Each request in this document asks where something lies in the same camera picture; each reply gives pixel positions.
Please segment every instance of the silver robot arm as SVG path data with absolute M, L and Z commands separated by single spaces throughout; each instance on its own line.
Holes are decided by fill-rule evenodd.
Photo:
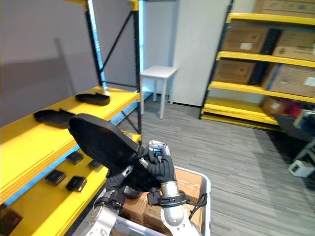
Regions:
M 187 203 L 185 193 L 179 191 L 168 145 L 152 140 L 149 142 L 147 151 L 150 161 L 141 158 L 140 163 L 161 181 L 162 190 L 162 196 L 160 196 L 157 188 L 150 189 L 147 194 L 148 204 L 162 207 L 162 222 L 173 236 L 201 236 L 196 225 L 189 221 L 184 205 Z
M 132 170 L 133 167 L 128 166 L 120 174 L 107 179 L 106 192 L 95 201 L 89 226 L 81 234 L 82 236 L 109 236 L 126 200 L 125 195 L 120 193 L 118 189 Z

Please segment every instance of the white plastic bin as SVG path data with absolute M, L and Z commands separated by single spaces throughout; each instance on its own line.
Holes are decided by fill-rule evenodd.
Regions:
M 200 194 L 208 193 L 207 205 L 203 207 L 202 214 L 202 225 L 201 225 L 201 233 L 203 236 L 210 236 L 211 229 L 211 182 L 208 177 L 204 174 L 187 170 L 178 166 L 175 166 L 176 169 L 187 171 L 202 177 Z M 146 228 L 142 225 L 136 224 L 130 220 L 124 219 L 122 217 L 117 218 L 114 228 L 122 233 L 125 233 L 130 236 L 164 236 L 159 232 Z

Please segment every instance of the sticker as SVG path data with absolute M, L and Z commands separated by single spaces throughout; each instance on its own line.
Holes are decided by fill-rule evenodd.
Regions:
M 251 50 L 252 49 L 252 43 L 241 43 L 240 49 Z
M 307 77 L 306 81 L 304 82 L 305 85 L 315 86 L 315 77 Z
M 274 102 L 274 103 L 271 105 L 271 108 L 276 110 L 276 109 L 279 108 L 279 106 L 280 106 L 279 103 Z

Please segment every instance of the black tray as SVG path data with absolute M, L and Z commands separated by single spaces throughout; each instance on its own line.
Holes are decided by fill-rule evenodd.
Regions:
M 61 129 L 68 128 L 69 120 L 73 116 L 75 116 L 74 113 L 67 112 L 62 109 L 59 111 L 43 110 L 34 113 L 34 117 L 38 122 Z
M 134 169 L 124 180 L 124 185 L 141 192 L 160 187 L 160 182 L 139 162 L 138 156 L 144 152 L 144 148 L 111 122 L 88 114 L 78 114 L 70 119 L 68 129 L 81 150 L 107 167 L 110 176 L 121 173 L 132 164 Z
M 79 102 L 86 102 L 86 103 L 99 105 L 99 106 L 106 106 L 110 102 L 109 96 L 106 96 L 104 94 L 100 94 L 97 92 L 95 94 L 89 94 L 89 93 L 78 94 L 75 96 L 75 98 Z

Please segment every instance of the white stool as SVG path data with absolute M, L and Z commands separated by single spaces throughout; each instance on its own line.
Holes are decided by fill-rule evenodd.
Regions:
M 165 105 L 165 95 L 166 95 L 166 84 L 168 79 L 174 75 L 177 71 L 177 68 L 175 67 L 168 67 L 168 66 L 152 66 L 140 73 L 140 86 L 141 86 L 141 114 L 144 114 L 144 102 L 143 102 L 143 92 L 142 92 L 142 84 L 143 79 L 153 79 L 154 80 L 154 93 L 153 93 L 153 101 L 157 101 L 157 80 L 162 80 L 163 82 L 163 89 L 162 89 L 162 96 L 161 96 L 161 108 L 159 113 L 159 118 L 163 119 L 164 115 L 164 105 Z M 169 102 L 170 104 L 173 104 L 173 98 L 171 95 L 171 88 L 172 86 L 169 86 Z

